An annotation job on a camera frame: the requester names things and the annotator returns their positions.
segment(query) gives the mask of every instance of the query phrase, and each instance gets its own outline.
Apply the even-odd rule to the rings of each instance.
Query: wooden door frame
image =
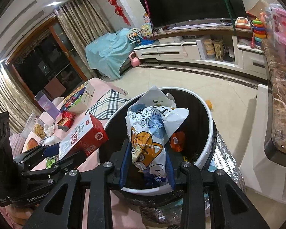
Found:
[[[70,56],[68,49],[66,48],[66,46],[62,43],[62,41],[60,40],[60,38],[56,34],[56,32],[55,32],[55,30],[53,28],[53,25],[49,26],[49,30],[52,33],[52,35],[53,35],[54,39],[56,40],[56,42],[58,43],[59,47],[63,50],[63,52],[65,53],[66,57],[69,59],[72,67],[74,68],[74,70],[80,75],[80,77],[82,78],[83,81],[85,81],[85,82],[88,81],[88,79],[85,76],[84,72],[80,69],[80,67],[77,65],[77,63],[72,58],[72,56]]]
[[[27,86],[27,84],[25,83],[25,81],[22,79],[22,77],[20,76],[19,72],[17,71],[17,69],[15,68],[15,66],[13,65],[13,60],[17,59],[23,52],[23,50],[28,47],[35,39],[36,37],[38,37],[43,31],[45,31],[46,29],[49,29],[54,37],[54,39],[57,41],[57,43],[59,44],[60,48],[64,51],[68,53],[68,50],[66,49],[66,47],[63,45],[63,43],[61,42],[61,40],[59,39],[59,37],[57,36],[57,34],[54,31],[53,25],[59,23],[57,17],[54,15],[51,18],[49,18],[48,20],[46,20],[45,22],[43,22],[41,25],[39,25],[33,32],[31,32],[21,43],[19,46],[17,46],[17,48],[12,52],[12,54],[8,57],[8,59],[6,60],[6,66],[7,69],[10,71],[11,75],[16,78],[19,81],[19,84],[23,87],[23,89],[27,92],[27,94],[29,95],[29,97],[31,98],[33,104],[40,110],[40,111],[44,111],[42,109],[42,107],[38,104],[38,102],[36,100],[34,100],[34,93],[31,91],[31,89]],[[68,57],[71,65],[73,66],[73,68],[75,69],[75,71],[80,75],[80,77],[84,80],[87,81],[87,77],[85,76],[85,74],[83,73],[83,71],[79,68],[79,66],[77,65],[77,63],[74,61],[74,59],[72,57]]]

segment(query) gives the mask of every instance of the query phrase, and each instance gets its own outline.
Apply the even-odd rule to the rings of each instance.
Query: white tv cabinet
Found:
[[[196,43],[197,39],[184,39],[180,42],[164,44],[156,40],[153,44],[135,47],[134,51],[139,59],[157,59],[158,61],[210,65],[267,80],[265,69],[267,61],[263,51],[251,49],[250,46],[237,43],[236,36],[232,36],[232,39],[235,55],[235,61],[233,62],[201,59]]]

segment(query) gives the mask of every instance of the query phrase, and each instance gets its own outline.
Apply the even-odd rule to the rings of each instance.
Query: red lantern decoration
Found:
[[[108,0],[108,2],[113,5],[113,6],[116,6],[118,5],[118,3],[116,2],[116,0]]]
[[[126,16],[124,15],[123,10],[122,10],[122,8],[121,8],[120,6],[117,6],[116,9],[114,10],[114,12],[115,12],[117,15],[122,16],[124,22],[125,22],[127,25],[131,26],[130,23],[129,23],[129,21],[127,20]]]

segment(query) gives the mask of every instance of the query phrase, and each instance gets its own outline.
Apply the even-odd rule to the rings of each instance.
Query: curtain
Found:
[[[55,9],[54,13],[80,58],[96,76],[88,65],[85,48],[98,37],[114,32],[109,22],[89,0],[70,0]]]
[[[9,124],[15,133],[21,133],[32,112],[40,115],[30,99],[24,94],[5,64],[0,64],[0,113],[8,111]]]

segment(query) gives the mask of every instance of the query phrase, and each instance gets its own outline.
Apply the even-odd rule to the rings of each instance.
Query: pink storage box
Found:
[[[278,18],[278,29],[286,37],[286,10],[274,8]]]
[[[283,62],[286,62],[286,37],[281,33],[274,33],[275,47]]]

